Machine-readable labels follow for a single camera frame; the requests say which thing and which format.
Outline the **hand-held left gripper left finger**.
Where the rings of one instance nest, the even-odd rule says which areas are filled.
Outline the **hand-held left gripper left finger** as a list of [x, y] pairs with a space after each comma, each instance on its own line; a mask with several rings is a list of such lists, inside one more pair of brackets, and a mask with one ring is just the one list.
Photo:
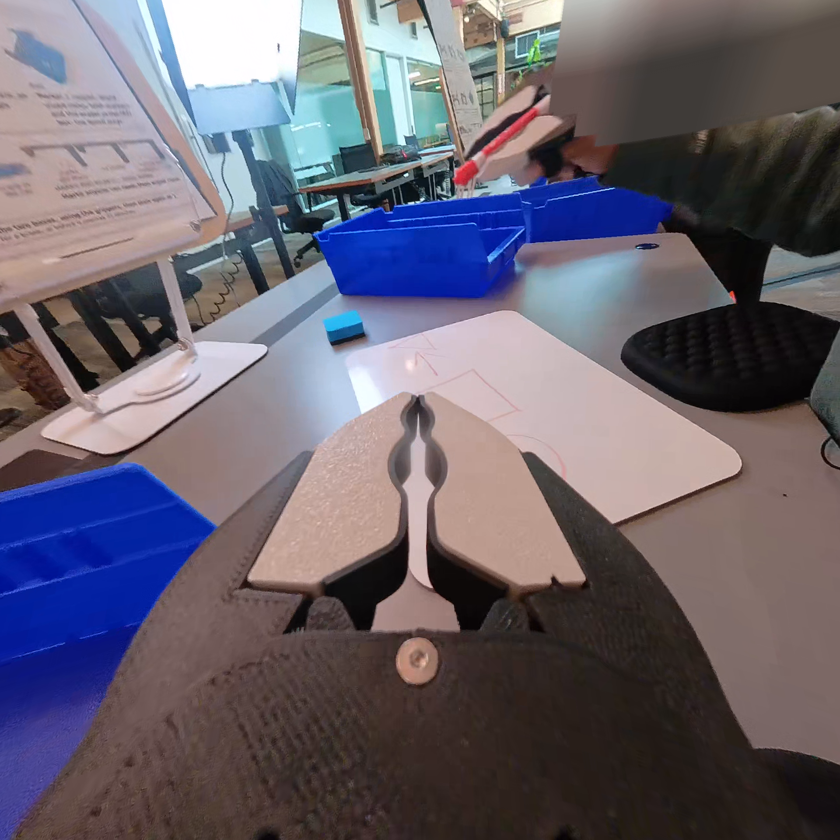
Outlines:
[[417, 408], [398, 393], [316, 447], [248, 572], [251, 588], [330, 596], [352, 620], [374, 619], [406, 578]]

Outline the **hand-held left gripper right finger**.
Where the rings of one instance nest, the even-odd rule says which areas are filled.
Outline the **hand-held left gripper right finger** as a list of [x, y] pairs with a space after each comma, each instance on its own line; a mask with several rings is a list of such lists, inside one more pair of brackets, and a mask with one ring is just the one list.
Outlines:
[[423, 396], [427, 573], [459, 621], [482, 621], [500, 599], [553, 585], [579, 590], [585, 573], [520, 449], [447, 398]]

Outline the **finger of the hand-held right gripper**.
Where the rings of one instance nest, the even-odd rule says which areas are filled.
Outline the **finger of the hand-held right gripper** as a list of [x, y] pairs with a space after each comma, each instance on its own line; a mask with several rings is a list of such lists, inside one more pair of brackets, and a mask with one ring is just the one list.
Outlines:
[[507, 144], [512, 169], [562, 169], [564, 146], [574, 139], [577, 117], [537, 117]]
[[512, 126], [524, 113], [549, 95], [550, 88], [547, 86], [524, 86], [513, 92], [484, 121], [477, 136], [466, 151], [466, 156], [474, 157], [502, 131]]

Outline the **red dry-erase marker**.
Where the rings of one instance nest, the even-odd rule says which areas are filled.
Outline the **red dry-erase marker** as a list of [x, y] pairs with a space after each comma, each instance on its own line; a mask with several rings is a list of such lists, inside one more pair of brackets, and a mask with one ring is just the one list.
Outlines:
[[503, 130], [496, 132], [474, 152], [469, 152], [465, 162], [456, 170], [453, 184], [460, 190], [473, 183], [484, 170], [487, 160], [507, 143], [524, 131], [530, 123], [545, 115], [550, 109], [550, 99], [543, 98], [510, 122]]

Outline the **white whiteboard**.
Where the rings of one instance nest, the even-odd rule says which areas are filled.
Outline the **white whiteboard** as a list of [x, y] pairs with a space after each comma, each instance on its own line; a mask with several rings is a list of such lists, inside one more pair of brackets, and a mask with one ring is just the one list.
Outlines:
[[611, 524], [739, 474], [735, 449], [521, 314], [496, 311], [351, 353], [359, 408], [437, 393], [502, 432]]

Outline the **blue whiteboard eraser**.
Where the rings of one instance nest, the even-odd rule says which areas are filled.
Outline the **blue whiteboard eraser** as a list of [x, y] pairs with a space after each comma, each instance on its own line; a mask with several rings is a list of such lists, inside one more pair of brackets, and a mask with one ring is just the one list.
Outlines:
[[361, 315], [356, 310], [344, 311], [326, 318], [322, 325], [332, 346], [355, 341], [366, 334]]

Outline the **blue plastic bin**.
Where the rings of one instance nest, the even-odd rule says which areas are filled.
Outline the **blue plastic bin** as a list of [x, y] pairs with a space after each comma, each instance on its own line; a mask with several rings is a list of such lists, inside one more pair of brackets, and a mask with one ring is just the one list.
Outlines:
[[520, 190], [531, 244], [652, 235], [673, 213], [655, 197], [602, 185], [590, 176]]
[[138, 465], [2, 493], [2, 838], [67, 764], [142, 621], [214, 530]]
[[316, 239], [344, 296], [478, 299], [510, 276], [527, 226], [509, 194], [378, 208]]

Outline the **person's right hand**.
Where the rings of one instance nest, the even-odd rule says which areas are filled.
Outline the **person's right hand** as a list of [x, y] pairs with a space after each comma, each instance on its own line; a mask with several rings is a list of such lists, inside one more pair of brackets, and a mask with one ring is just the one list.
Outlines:
[[577, 136], [562, 148], [561, 180], [579, 176], [603, 175], [610, 168], [618, 144], [600, 144], [594, 135]]

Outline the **white standing sign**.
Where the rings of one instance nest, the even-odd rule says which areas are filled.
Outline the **white standing sign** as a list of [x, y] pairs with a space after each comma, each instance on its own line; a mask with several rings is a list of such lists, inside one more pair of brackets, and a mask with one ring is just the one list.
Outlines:
[[466, 55], [458, 10], [449, 1], [421, 1], [443, 68], [455, 133], [464, 157], [480, 136], [484, 118]]

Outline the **wooden office table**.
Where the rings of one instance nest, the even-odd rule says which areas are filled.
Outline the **wooden office table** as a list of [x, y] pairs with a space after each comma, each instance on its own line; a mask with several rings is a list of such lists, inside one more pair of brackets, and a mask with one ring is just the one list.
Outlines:
[[419, 159], [400, 164], [380, 165], [364, 172], [337, 175], [326, 181], [300, 185], [302, 196], [331, 196], [338, 202], [340, 217], [350, 219], [349, 198], [357, 194], [383, 195], [397, 193], [407, 183], [429, 181], [438, 173], [455, 171], [455, 148], [439, 148], [422, 152]]

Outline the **black office chair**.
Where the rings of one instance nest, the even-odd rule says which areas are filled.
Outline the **black office chair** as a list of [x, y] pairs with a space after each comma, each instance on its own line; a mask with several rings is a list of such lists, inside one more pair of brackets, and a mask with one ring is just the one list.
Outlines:
[[328, 222], [333, 221], [335, 213], [331, 209], [305, 211], [297, 189], [275, 161], [256, 161], [262, 182], [266, 188], [270, 204], [273, 207], [284, 205], [287, 212], [281, 216], [281, 224], [292, 234], [310, 235], [310, 241], [296, 252], [292, 264], [301, 267], [301, 259], [310, 250], [320, 251], [319, 242], [314, 235], [323, 231]]

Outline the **black textured wrist pad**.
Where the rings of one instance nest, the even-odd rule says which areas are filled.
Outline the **black textured wrist pad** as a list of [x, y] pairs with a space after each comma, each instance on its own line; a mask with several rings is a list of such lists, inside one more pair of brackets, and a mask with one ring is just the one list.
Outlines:
[[699, 311], [641, 329], [621, 360], [677, 401], [720, 413], [771, 410], [806, 399], [838, 321], [771, 301]]

